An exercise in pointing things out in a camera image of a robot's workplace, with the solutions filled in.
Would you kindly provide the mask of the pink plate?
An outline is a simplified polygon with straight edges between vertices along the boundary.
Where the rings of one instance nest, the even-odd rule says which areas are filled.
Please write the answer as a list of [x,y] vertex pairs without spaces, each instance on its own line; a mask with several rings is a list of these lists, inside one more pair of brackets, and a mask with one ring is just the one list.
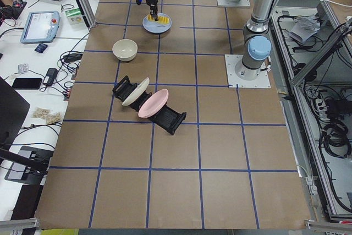
[[140,107],[138,116],[140,118],[149,118],[156,114],[167,102],[169,91],[161,89],[154,93],[145,103]]

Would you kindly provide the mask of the black smartphone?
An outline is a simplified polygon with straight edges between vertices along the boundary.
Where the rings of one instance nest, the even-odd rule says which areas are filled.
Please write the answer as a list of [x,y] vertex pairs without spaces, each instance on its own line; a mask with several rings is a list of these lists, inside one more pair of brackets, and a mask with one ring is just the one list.
[[17,90],[38,90],[41,84],[42,78],[15,78],[12,88]]

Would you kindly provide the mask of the black plate rack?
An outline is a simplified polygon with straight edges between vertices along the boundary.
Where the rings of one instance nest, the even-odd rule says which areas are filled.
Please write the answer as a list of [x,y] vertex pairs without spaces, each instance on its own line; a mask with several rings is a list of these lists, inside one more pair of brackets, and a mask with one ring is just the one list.
[[[137,83],[131,83],[129,77],[126,75],[115,87],[112,89],[114,96],[123,101],[132,93],[132,91],[138,86]],[[134,109],[137,113],[140,107],[149,99],[153,94],[147,93],[146,91],[129,107]],[[151,122],[157,124],[163,128],[169,134],[173,135],[182,121],[186,118],[186,112],[178,113],[172,108],[167,106],[167,103],[153,116],[145,119],[149,119]]]

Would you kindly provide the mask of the green white box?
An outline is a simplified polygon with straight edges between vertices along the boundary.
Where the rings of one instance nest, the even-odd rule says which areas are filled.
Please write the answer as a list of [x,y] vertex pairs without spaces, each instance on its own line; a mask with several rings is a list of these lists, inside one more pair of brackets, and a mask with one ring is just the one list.
[[76,25],[84,22],[79,8],[66,10],[65,16],[70,25]]

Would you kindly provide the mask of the cream plate in rack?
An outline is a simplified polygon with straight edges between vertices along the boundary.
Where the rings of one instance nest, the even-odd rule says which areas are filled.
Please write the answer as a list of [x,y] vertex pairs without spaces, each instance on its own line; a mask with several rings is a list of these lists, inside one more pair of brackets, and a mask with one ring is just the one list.
[[149,77],[145,78],[133,91],[132,93],[123,101],[123,106],[129,106],[134,103],[143,92],[146,91],[148,85],[150,83]]

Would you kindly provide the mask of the striped yellow bread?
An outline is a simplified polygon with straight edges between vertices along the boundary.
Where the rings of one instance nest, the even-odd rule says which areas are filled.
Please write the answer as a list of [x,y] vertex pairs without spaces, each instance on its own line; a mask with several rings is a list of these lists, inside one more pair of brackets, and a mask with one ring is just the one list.
[[153,17],[151,14],[147,16],[148,21],[152,23],[159,23],[162,25],[167,25],[170,23],[170,19],[166,16],[158,16],[158,17]]

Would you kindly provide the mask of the blue plate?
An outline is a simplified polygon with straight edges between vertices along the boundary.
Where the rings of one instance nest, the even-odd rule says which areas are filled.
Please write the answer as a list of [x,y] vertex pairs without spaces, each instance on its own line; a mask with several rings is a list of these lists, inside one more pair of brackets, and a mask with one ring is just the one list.
[[[166,15],[164,13],[158,13],[158,16],[169,17],[168,15]],[[168,31],[171,28],[172,21],[171,21],[171,18],[170,18],[170,23],[169,24],[162,25],[162,24],[159,24],[159,23],[152,23],[152,22],[148,21],[147,16],[145,16],[143,21],[142,21],[142,25],[143,25],[144,29],[147,30],[150,33],[162,34],[162,33]]]

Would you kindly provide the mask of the cream bowl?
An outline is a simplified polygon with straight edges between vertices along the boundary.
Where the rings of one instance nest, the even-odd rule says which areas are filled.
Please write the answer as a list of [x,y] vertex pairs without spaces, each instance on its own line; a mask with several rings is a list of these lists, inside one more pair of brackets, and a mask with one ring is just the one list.
[[135,41],[130,39],[122,39],[113,45],[112,52],[120,61],[129,62],[136,57],[138,51],[137,48],[138,47]]

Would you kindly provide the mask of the black power adapter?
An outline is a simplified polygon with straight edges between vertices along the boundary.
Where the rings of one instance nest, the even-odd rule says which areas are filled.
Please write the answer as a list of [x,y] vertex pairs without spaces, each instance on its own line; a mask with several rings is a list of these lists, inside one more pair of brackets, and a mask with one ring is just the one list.
[[47,73],[43,79],[43,85],[44,86],[52,86],[56,77],[57,77],[57,74],[58,74],[58,69],[56,68],[49,68],[47,70]]

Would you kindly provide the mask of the bag of wooden pieces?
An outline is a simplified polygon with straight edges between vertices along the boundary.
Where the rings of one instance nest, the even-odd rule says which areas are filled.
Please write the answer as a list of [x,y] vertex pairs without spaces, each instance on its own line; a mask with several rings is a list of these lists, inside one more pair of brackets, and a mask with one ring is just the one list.
[[51,113],[46,116],[46,124],[58,123],[62,120],[62,114],[60,112]]
[[51,110],[45,109],[45,108],[40,108],[36,107],[33,114],[32,118],[40,118],[40,119],[46,119],[46,117],[51,113]]

